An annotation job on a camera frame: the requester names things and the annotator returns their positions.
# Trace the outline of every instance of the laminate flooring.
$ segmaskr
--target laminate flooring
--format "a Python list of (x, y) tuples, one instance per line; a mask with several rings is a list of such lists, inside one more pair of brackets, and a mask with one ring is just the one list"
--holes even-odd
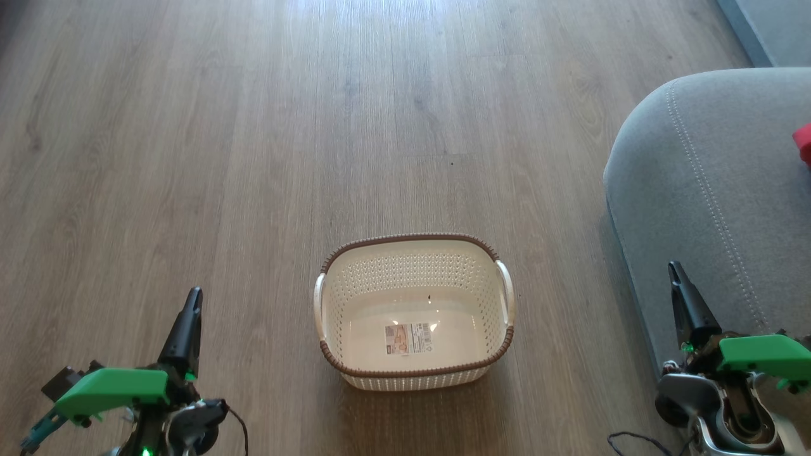
[[(680, 446), (601, 178), (645, 95), (748, 65), (713, 0), (0, 1), (0, 454), (66, 364), (152, 362), (198, 285), (198, 386), (251, 454)], [(473, 384), (352, 389), (315, 335), (322, 261), (426, 231), (499, 252), (513, 346)], [(38, 454), (99, 454), (119, 415)], [(241, 451), (226, 420), (210, 454)]]

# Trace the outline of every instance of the laundry basket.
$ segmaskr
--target laundry basket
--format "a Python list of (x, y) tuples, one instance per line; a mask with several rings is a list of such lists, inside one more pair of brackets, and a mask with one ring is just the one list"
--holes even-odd
[(360, 389), (474, 381), (513, 340), (509, 272), (484, 242), (462, 234), (347, 244), (327, 259), (313, 300), (324, 357)]

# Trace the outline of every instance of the black wire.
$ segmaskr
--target black wire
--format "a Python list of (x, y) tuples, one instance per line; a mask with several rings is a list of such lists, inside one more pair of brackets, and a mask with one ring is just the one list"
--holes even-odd
[[(608, 439), (607, 439), (608, 444), (611, 446), (611, 448), (614, 450), (614, 452), (617, 453), (619, 456), (624, 456), (624, 454), (622, 454), (622, 451), (620, 451), (620, 449), (617, 448), (616, 445), (614, 445), (614, 438), (619, 437), (619, 436), (635, 437), (637, 439), (642, 439), (644, 441), (648, 441), (648, 442), (654, 444), (656, 446), (656, 448), (658, 448), (659, 451), (661, 451), (662, 454), (664, 454), (664, 456), (673, 456), (673, 453), (671, 453), (670, 450), (665, 448), (664, 445), (659, 443), (658, 440), (656, 440), (654, 438), (651, 438), (651, 437), (643, 436), (641, 434), (636, 434), (634, 432), (628, 432), (628, 431), (614, 432), (613, 434), (608, 436)], [(692, 435), (692, 436), (690, 436), (689, 439), (687, 439), (687, 441), (684, 443), (684, 446), (681, 447), (681, 451), (679, 452), (679, 454), (677, 456), (682, 456), (682, 454), (684, 454), (684, 452), (687, 451), (687, 448), (690, 447), (690, 442), (693, 441), (694, 437), (695, 436)]]
[(239, 415), (237, 415), (237, 412), (235, 412), (233, 408), (228, 407), (228, 411), (229, 411), (229, 412), (231, 413), (231, 415), (233, 415), (233, 416), (234, 416), (234, 418), (236, 418), (236, 419), (237, 419), (237, 421), (239, 421), (239, 423), (242, 425), (242, 434), (244, 434), (244, 435), (245, 435), (245, 456), (248, 456), (248, 427), (245, 425), (245, 421), (242, 419), (242, 417), (240, 417)]

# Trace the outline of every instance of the gray sofa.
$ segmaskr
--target gray sofa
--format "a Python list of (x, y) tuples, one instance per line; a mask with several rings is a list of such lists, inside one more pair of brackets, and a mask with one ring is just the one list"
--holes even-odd
[(811, 0), (718, 0), (755, 67), (811, 67)]
[[(792, 140), (806, 123), (811, 68), (679, 78), (625, 121), (603, 181), (657, 371), (680, 356), (670, 260), (724, 329), (811, 333), (811, 172)], [(808, 445), (808, 394), (766, 396)]]

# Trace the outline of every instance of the basket label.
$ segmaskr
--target basket label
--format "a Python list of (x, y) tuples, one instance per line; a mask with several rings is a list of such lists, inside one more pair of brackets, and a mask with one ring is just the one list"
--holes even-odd
[(410, 355), (434, 350), (428, 323), (405, 323), (386, 326), (386, 354)]

